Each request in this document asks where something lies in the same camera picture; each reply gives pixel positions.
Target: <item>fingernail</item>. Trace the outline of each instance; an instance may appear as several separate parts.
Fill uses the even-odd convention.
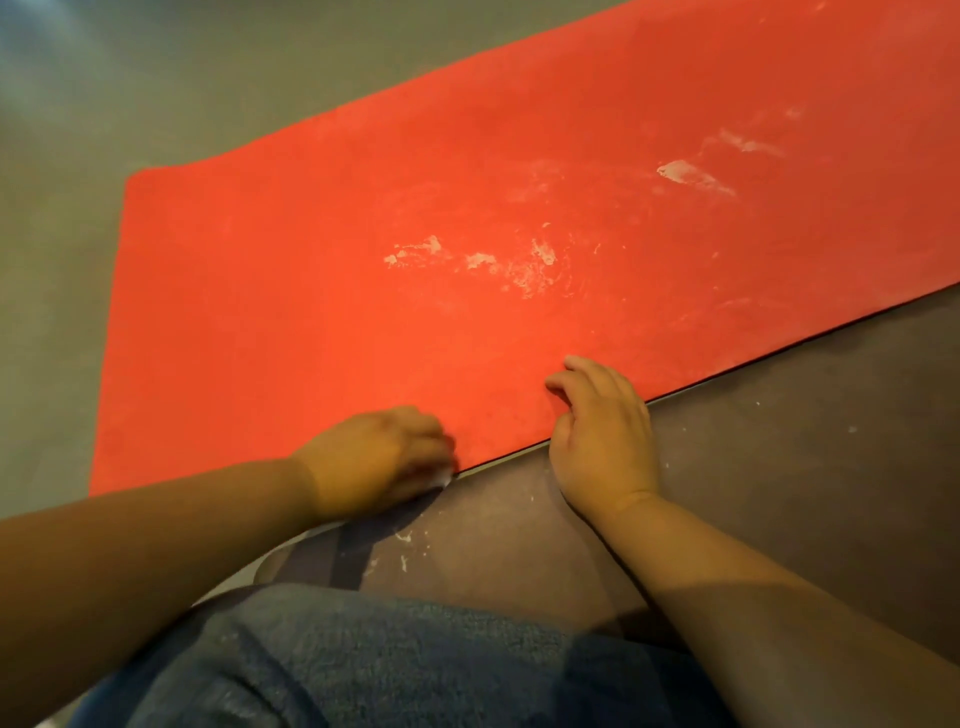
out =
[[[453,480],[453,471],[449,468],[443,468],[442,470],[437,471],[437,474],[433,476],[433,480],[430,483],[431,488],[445,488]]]

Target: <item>red dough sheet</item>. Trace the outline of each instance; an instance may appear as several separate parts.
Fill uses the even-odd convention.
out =
[[[654,398],[960,279],[960,3],[636,0],[134,175],[92,493],[594,357]]]

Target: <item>wrist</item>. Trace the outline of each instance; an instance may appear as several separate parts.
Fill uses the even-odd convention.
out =
[[[612,508],[590,519],[590,524],[605,541],[616,539],[620,531],[632,530],[631,523],[639,512],[657,508],[666,501],[653,491],[634,491],[621,498]]]
[[[291,483],[298,491],[303,509],[309,514],[310,521],[312,521],[310,527],[321,525],[325,522],[325,519],[324,508],[319,497],[320,488],[317,486],[317,477],[310,466],[295,454],[284,458],[284,461],[290,472]]]

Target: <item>hand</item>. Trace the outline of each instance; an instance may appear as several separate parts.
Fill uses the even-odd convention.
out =
[[[646,404],[619,372],[581,356],[546,379],[570,412],[557,420],[550,463],[566,501],[602,524],[660,491],[657,449]]]
[[[438,484],[453,469],[444,428],[416,407],[356,415],[321,432],[292,460],[324,522],[386,510]]]

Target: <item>denim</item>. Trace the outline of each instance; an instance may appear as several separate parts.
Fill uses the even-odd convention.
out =
[[[71,728],[733,726],[689,655],[467,609],[277,584],[201,604]]]

